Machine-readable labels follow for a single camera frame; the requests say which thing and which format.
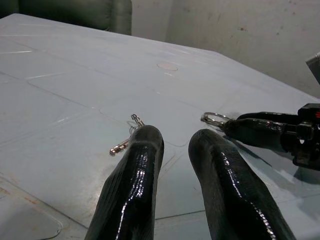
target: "table surface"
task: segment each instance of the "table surface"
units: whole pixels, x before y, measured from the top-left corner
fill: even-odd
[[[165,140],[155,239],[209,240],[188,157],[202,113],[295,114],[319,100],[213,51],[13,14],[0,19],[0,103],[1,239],[83,239],[136,113]],[[237,147],[296,237],[320,239],[320,172]]]

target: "green chair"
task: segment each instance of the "green chair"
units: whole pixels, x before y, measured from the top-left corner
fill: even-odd
[[[131,0],[0,0],[0,18],[13,13],[131,35]]]

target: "metal clip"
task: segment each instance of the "metal clip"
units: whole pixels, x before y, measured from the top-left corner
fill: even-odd
[[[219,117],[221,119],[223,119],[224,121],[218,121],[218,120],[215,120],[209,116],[216,116],[216,117]],[[200,119],[202,122],[205,122],[206,124],[209,124],[209,125],[212,125],[212,126],[215,126],[215,127],[218,127],[218,128],[222,128],[224,126],[224,124],[230,120],[229,117],[225,116],[225,115],[221,115],[219,113],[215,113],[215,112],[205,112],[202,116],[201,116],[201,119]]]
[[[132,114],[131,119],[133,121],[135,121],[135,123],[137,125],[137,127],[134,127],[133,130],[136,130],[137,128],[140,128],[145,125],[144,122],[140,119],[140,117],[138,117],[136,114]],[[129,142],[130,142],[130,138],[117,144],[116,146],[114,146],[113,148],[110,149],[109,154],[111,156],[115,156],[117,153],[122,152],[123,150],[125,150],[128,147]]]

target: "circular mark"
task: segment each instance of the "circular mark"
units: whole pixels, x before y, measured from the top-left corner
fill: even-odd
[[[178,68],[175,65],[168,62],[158,63],[157,66],[165,70],[178,71]]]

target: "silver key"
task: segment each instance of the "silver key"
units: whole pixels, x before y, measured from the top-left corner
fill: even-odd
[[[140,117],[138,117],[136,114],[132,114],[131,115],[132,120],[135,121],[137,127],[134,127],[134,130],[142,127],[144,124],[144,122],[140,119]],[[128,138],[127,140],[124,140],[123,142],[117,144],[116,146],[114,146],[113,148],[110,149],[109,154],[111,156],[115,156],[117,153],[122,152],[123,150],[125,150],[130,142],[130,138]]]

